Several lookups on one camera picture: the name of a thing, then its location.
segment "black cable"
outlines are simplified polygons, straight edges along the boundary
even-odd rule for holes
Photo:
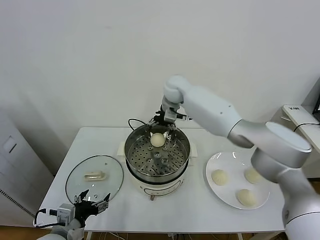
[[[42,228],[47,228],[47,227],[52,227],[52,226],[63,226],[65,227],[66,225],[63,222],[56,222],[56,223],[50,223],[47,225],[41,225],[41,226],[35,226],[37,229],[42,229]]]
[[[143,121],[141,121],[141,120],[139,120],[139,119],[129,118],[129,119],[128,119],[128,125],[129,125],[129,127],[132,129],[132,131],[135,130],[135,129],[131,126],[130,121],[137,121],[137,122],[139,122],[139,123],[145,124]]]
[[[35,213],[35,216],[34,216],[34,225],[37,225],[37,217],[38,217],[38,214],[39,213],[43,213],[45,214],[47,212],[47,210],[45,208],[42,208],[40,210],[38,210],[36,213]]]
[[[298,126],[295,127],[293,132],[295,132],[302,125],[320,125],[320,123],[301,123],[301,124],[299,124]]]
[[[50,224],[47,224],[47,225],[37,226],[37,217],[38,217],[38,214],[39,214],[39,213],[45,214],[46,212],[47,212],[47,209],[46,209],[46,208],[42,208],[42,209],[38,210],[38,211],[35,213],[35,216],[34,216],[34,225],[35,225],[35,227],[36,227],[37,229],[42,229],[42,228],[47,228],[47,227],[52,227],[52,226],[65,226],[65,224],[62,223],[62,222],[56,222],[56,223],[50,223]],[[50,215],[57,216],[57,210],[50,209],[50,210],[49,210],[49,213],[50,213]]]

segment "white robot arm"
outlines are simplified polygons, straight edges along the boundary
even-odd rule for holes
[[[252,166],[264,178],[279,184],[285,198],[282,220],[289,239],[319,239],[320,196],[301,170],[312,151],[306,140],[274,122],[243,120],[226,100],[175,75],[164,86],[163,121],[174,123],[180,106],[210,133],[243,148],[256,145]]]

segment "white plate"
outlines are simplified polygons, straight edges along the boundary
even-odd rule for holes
[[[263,206],[270,195],[270,183],[262,178],[258,184],[252,184],[245,178],[245,170],[251,165],[245,165],[248,161],[237,152],[219,152],[213,155],[206,164],[205,175],[212,191],[225,203],[237,209],[257,209]],[[224,170],[228,175],[226,185],[220,186],[214,183],[211,173],[214,170]],[[236,197],[236,193],[241,189],[248,189],[253,192],[256,204],[252,207],[242,205]]]

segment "stainless steel pot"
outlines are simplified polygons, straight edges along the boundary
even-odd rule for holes
[[[154,147],[150,143],[152,134],[165,136],[165,144]],[[186,170],[190,156],[190,143],[180,130],[169,130],[164,126],[147,124],[135,129],[124,145],[126,165],[138,180],[152,185],[170,183]]]

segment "white cabinet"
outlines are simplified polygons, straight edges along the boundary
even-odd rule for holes
[[[0,111],[0,225],[32,226],[32,220],[26,221],[29,219],[26,214],[33,219],[53,179],[24,137]],[[10,211],[15,216],[8,217]]]

